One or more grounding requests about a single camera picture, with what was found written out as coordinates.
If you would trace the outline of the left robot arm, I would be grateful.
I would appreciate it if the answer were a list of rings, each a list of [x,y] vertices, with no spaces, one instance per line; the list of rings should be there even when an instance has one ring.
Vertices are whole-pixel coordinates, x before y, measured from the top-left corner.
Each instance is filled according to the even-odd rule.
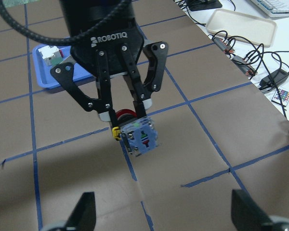
[[[89,35],[71,46],[70,57],[53,67],[51,75],[85,111],[96,111],[111,127],[145,117],[151,94],[161,88],[167,43],[145,41],[129,0],[63,0],[60,5],[70,36]],[[85,95],[74,83],[74,64],[96,78],[98,98]],[[133,97],[131,115],[113,109],[110,79],[117,75],[124,77]]]

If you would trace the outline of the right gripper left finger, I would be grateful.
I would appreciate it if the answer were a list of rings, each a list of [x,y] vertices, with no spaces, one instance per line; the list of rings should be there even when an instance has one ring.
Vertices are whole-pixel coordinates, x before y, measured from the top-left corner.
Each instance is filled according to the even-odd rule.
[[[94,192],[84,192],[64,225],[65,231],[93,231],[96,225]]]

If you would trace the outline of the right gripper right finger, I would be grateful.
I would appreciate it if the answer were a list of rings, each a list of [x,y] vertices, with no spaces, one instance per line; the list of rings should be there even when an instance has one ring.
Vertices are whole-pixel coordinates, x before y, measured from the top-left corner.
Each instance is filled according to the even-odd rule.
[[[271,231],[273,222],[244,190],[232,190],[231,221],[237,231]]]

